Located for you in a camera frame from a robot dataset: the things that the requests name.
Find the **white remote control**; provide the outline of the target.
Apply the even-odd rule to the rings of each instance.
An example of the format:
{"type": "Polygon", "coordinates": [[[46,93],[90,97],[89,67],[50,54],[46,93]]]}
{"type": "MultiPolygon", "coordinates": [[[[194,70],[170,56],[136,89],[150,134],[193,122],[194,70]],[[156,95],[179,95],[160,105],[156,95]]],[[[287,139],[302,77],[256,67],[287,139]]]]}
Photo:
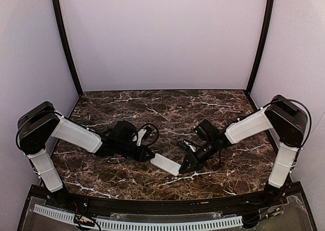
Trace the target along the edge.
{"type": "Polygon", "coordinates": [[[179,175],[181,165],[161,154],[156,153],[155,157],[150,160],[150,163],[173,176],[179,175]]]}

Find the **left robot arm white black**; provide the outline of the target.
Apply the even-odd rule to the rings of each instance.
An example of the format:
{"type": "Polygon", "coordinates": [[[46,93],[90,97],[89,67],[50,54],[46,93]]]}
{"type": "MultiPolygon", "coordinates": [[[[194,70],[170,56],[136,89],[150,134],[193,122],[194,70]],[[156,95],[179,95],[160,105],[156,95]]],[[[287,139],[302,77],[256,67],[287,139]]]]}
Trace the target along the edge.
{"type": "Polygon", "coordinates": [[[99,157],[118,154],[139,162],[155,157],[149,147],[142,144],[152,132],[148,126],[137,129],[123,120],[100,134],[66,118],[48,101],[20,117],[17,127],[17,147],[27,156],[51,193],[62,190],[64,184],[46,150],[49,138],[66,141],[99,157]]]}

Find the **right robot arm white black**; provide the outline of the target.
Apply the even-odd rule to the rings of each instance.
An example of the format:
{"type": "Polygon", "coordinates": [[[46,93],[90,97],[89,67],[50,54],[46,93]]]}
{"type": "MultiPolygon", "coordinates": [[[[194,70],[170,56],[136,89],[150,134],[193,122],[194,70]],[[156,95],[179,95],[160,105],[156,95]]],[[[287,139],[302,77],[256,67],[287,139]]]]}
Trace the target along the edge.
{"type": "Polygon", "coordinates": [[[281,95],[273,97],[265,106],[237,119],[222,130],[208,120],[203,120],[193,130],[205,142],[202,146],[196,146],[187,140],[178,144],[187,151],[179,173],[194,172],[220,150],[273,129],[279,137],[279,149],[268,185],[282,188],[310,135],[311,126],[312,117],[307,107],[297,100],[286,99],[281,95]]]}

